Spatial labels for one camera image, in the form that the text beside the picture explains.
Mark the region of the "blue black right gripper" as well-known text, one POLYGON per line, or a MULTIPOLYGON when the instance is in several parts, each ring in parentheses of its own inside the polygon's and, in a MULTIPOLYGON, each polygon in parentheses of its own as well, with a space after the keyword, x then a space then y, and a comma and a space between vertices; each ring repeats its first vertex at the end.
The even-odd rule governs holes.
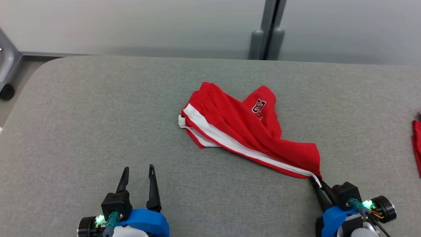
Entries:
POLYGON ((315 236, 334 237, 346 218, 357 214, 357 212, 353 209, 344 211, 339 206, 336 206, 336 199, 332 189, 323 180, 319 179, 319 184, 316 179, 312 177, 310 182, 323 212, 322 216, 318 217, 316 220, 315 236))

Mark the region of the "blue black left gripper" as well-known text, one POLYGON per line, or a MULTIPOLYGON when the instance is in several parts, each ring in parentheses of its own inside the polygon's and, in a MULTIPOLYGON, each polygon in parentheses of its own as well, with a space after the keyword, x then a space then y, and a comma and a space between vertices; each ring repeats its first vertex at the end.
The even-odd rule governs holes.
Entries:
MULTIPOLYGON (((116 193, 128 193, 126 187, 129 181, 130 168, 123 169, 116 193)), ((149 199, 146 208, 133 209, 126 221, 117 226, 129 226, 157 237, 170 237, 170 227, 167 219, 161 214, 162 205, 156 172, 153 164, 149 165, 149 199)))

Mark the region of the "red shorts with white stripe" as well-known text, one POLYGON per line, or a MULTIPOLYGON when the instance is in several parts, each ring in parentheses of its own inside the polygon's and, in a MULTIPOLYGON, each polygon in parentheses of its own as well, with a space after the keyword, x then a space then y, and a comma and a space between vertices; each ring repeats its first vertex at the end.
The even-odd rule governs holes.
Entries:
POLYGON ((322 187, 316 144, 282 139, 275 105, 266 86, 241 102, 204 82, 182 109, 178 124, 201 148, 222 147, 282 174, 313 178, 322 187))

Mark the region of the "red jersey with white sleeves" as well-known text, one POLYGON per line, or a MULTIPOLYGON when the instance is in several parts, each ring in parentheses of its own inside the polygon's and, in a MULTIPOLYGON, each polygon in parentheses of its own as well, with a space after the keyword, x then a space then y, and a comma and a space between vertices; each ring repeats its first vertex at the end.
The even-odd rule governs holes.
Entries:
POLYGON ((418 174, 421 178, 421 112, 419 112, 416 119, 412 121, 412 148, 418 168, 418 174))

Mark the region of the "black cylindrical right gripper motor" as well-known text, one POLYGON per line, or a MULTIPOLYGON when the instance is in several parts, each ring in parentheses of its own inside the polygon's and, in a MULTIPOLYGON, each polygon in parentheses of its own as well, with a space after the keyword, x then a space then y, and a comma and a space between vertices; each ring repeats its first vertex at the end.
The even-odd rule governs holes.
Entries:
POLYGON ((385 196, 377 196, 371 199, 373 207, 371 211, 376 219, 382 224, 394 221, 397 218, 397 212, 392 202, 385 196))

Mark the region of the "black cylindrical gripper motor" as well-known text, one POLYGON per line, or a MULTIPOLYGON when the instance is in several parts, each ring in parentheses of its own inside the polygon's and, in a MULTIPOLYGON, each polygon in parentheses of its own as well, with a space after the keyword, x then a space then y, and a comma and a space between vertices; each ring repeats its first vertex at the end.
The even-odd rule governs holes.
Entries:
POLYGON ((397 212, 392 202, 385 196, 377 196, 371 199, 373 207, 371 211, 376 219, 382 224, 394 221, 397 218, 397 212))
POLYGON ((96 231, 96 217, 84 217, 80 220, 77 237, 99 237, 96 231))

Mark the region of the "black cylindrical left gripper motor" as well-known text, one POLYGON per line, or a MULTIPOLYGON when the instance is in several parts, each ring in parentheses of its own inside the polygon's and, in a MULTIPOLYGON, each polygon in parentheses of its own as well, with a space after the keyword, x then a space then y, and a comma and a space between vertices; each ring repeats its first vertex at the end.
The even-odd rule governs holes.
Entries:
POLYGON ((80 220, 77 237, 99 237, 96 231, 96 217, 84 217, 80 220))

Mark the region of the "grey fabric sofa cushion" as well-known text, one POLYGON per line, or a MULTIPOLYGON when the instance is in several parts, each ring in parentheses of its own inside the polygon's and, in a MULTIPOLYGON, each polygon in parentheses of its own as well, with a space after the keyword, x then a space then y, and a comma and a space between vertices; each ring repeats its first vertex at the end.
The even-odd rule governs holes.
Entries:
POLYGON ((326 183, 386 196, 391 237, 421 237, 421 66, 122 56, 52 60, 28 80, 0 134, 0 237, 76 237, 126 166, 143 208, 150 164, 171 237, 314 237, 307 179, 201 149, 178 126, 205 81, 240 101, 268 86, 282 137, 317 144, 326 183))

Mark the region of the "grey partition post with bumpers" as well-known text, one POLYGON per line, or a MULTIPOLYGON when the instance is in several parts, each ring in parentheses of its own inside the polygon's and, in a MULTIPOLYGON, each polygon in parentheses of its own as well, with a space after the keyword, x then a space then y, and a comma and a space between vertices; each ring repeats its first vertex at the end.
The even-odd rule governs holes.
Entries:
POLYGON ((260 29, 251 34, 249 60, 277 61, 285 36, 280 27, 287 0, 265 0, 260 29))

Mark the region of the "grey metal wheeled frame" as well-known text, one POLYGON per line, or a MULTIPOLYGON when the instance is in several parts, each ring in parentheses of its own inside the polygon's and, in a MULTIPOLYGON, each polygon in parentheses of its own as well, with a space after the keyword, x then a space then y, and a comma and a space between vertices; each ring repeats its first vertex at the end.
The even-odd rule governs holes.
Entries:
POLYGON ((4 53, 3 63, 0 64, 0 100, 9 101, 15 95, 15 89, 9 80, 18 66, 22 54, 1 28, 0 52, 4 53))

